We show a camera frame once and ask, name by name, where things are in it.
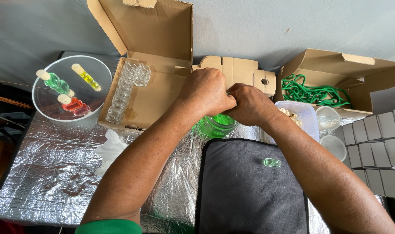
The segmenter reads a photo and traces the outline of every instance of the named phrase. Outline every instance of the black towel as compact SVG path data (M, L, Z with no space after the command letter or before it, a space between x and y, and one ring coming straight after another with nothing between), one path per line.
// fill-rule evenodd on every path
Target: black towel
M281 160L281 168L262 165ZM307 199L277 146L212 139L202 151L196 208L200 234L308 233Z

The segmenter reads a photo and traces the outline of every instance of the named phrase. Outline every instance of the green sleeve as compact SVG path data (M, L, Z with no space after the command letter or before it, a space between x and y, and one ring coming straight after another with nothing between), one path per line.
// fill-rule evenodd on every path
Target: green sleeve
M75 234L142 234L141 227L125 219L105 219L79 226Z

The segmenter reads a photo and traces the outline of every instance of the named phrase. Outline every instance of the white tissue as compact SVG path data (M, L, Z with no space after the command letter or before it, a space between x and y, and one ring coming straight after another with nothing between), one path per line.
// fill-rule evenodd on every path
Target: white tissue
M121 142L118 134L112 129L107 130L105 137L107 138L107 141L102 146L94 150L94 154L99 154L102 156L101 167L97 168L95 171L95 174L99 176L105 174L109 166L111 166L114 160L128 146L127 144Z

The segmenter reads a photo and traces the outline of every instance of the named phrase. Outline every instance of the green cord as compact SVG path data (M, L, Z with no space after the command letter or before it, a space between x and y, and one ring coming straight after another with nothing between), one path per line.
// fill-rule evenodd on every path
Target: green cord
M301 84L296 82L296 80L300 77L303 78L303 82ZM296 102L315 103L328 107L340 107L348 104L352 108L351 99L344 89L334 88L328 85L304 86L305 81L306 77L301 74L291 74L288 77L282 79L282 89L286 91L286 94L283 94L284 99ZM342 99L337 91L342 91L348 101Z

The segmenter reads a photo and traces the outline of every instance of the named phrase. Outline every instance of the open cardboard box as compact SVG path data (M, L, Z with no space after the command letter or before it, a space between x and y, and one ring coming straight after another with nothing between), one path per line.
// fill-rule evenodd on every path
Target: open cardboard box
M294 74L306 77L306 86L330 85L348 93L349 105L335 107L340 117L357 119L373 113L371 92L395 86L395 62L378 58L307 49L286 63L277 75L275 101L284 101L281 80Z
M142 132L177 97L193 58L193 5L175 0L87 0L88 8L122 57L98 123ZM151 69L146 87L134 86L120 125L105 120L124 61Z
M244 83L257 87L268 96L275 94L275 73L259 70L257 61L210 55L204 57L199 65L192 66L192 71L206 67L216 68L223 72L226 77L226 89L235 83Z

